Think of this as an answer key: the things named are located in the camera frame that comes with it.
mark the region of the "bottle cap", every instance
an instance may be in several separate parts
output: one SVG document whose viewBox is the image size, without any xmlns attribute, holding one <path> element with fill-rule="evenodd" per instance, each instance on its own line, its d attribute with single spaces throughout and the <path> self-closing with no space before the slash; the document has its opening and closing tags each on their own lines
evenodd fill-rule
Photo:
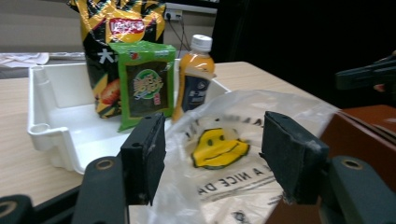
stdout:
<svg viewBox="0 0 396 224">
<path fill-rule="evenodd" d="M 193 35 L 191 48 L 209 52 L 212 48 L 212 37 L 206 35 Z"/>
</svg>

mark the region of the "black chip bag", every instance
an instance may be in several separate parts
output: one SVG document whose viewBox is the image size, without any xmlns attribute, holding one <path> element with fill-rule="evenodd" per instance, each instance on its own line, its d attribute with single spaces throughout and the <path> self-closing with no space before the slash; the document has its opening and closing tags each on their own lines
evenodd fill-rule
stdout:
<svg viewBox="0 0 396 224">
<path fill-rule="evenodd" d="M 121 94 L 120 131 L 133 128 L 143 117 L 174 110 L 174 67 L 176 49 L 172 45 L 137 41 L 110 43 L 119 55 Z"/>
<path fill-rule="evenodd" d="M 101 118 L 120 114 L 118 55 L 109 43 L 163 43 L 164 1 L 69 0 L 80 15 L 95 110 Z"/>
</svg>

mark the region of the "white plastic tray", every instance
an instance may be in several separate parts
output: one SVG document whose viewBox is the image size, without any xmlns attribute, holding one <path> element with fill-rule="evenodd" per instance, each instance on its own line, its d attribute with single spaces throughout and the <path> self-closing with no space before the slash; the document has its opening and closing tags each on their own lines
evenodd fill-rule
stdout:
<svg viewBox="0 0 396 224">
<path fill-rule="evenodd" d="M 213 79 L 206 100 L 227 91 Z M 132 129 L 118 133 L 120 116 L 100 119 L 93 102 L 85 63 L 42 65 L 29 69 L 27 132 L 35 149 L 46 152 L 52 165 L 84 174 L 91 161 L 119 153 Z"/>
</svg>

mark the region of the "table surface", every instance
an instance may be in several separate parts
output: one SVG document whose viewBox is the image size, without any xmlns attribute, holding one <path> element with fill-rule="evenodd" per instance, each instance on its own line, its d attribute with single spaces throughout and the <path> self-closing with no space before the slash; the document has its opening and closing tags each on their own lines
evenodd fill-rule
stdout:
<svg viewBox="0 0 396 224">
<path fill-rule="evenodd" d="M 268 90 L 316 98 L 244 62 L 217 63 L 216 80 L 231 91 Z M 29 78 L 0 80 L 0 197 L 25 194 L 38 205 L 75 186 L 83 175 L 56 168 L 27 132 Z"/>
</svg>

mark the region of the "juice bottle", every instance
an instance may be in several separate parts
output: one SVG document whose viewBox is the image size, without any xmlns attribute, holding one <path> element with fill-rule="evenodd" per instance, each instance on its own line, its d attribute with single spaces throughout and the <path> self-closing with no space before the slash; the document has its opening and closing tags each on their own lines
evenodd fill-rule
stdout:
<svg viewBox="0 0 396 224">
<path fill-rule="evenodd" d="M 177 103 L 172 115 L 176 122 L 183 114 L 205 102 L 210 81 L 215 77 L 215 63 L 209 52 L 212 38 L 193 35 L 191 51 L 180 60 Z"/>
</svg>

